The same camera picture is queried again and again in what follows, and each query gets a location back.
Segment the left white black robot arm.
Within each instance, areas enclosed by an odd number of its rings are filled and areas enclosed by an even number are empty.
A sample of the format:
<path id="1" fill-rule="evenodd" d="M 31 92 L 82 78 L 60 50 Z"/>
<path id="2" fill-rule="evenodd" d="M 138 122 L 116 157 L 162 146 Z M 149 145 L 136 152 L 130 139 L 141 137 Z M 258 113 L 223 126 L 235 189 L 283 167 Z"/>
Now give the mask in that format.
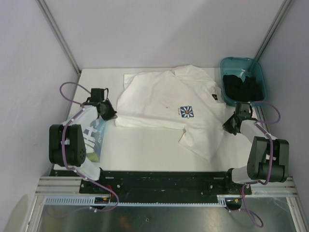
<path id="1" fill-rule="evenodd" d="M 116 117 L 108 88 L 93 88 L 90 97 L 80 105 L 79 111 L 62 124 L 49 128 L 49 160 L 90 181 L 90 188 L 102 193 L 107 182 L 100 177 L 101 170 L 86 155 L 83 132 L 96 119 L 105 121 Z"/>

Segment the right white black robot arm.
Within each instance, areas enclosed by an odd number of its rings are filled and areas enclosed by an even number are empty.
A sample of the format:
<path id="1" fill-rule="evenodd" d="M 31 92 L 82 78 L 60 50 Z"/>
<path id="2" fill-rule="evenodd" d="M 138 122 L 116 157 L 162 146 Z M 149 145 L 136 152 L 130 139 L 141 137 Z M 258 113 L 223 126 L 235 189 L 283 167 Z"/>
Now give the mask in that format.
<path id="1" fill-rule="evenodd" d="M 253 105 L 265 103 L 271 106 L 278 114 L 273 122 L 261 121 L 253 117 Z M 248 162 L 241 168 L 231 168 L 231 177 L 223 181 L 223 189 L 228 194 L 234 194 L 240 184 L 283 183 L 289 177 L 289 143 L 278 139 L 268 132 L 263 125 L 276 124 L 281 115 L 276 107 L 265 101 L 252 103 L 236 103 L 233 115 L 223 124 L 223 129 L 233 135 L 244 135 L 252 146 Z"/>

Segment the white t shirt flower print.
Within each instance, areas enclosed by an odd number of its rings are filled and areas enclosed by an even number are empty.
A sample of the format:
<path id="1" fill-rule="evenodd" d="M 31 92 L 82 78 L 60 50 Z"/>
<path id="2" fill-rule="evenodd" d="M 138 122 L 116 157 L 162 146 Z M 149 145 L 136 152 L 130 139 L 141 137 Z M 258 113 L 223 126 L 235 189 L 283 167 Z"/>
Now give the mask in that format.
<path id="1" fill-rule="evenodd" d="M 179 143 L 211 161 L 223 139 L 225 109 L 217 83 L 202 68 L 187 65 L 125 74 L 115 124 L 183 130 Z"/>

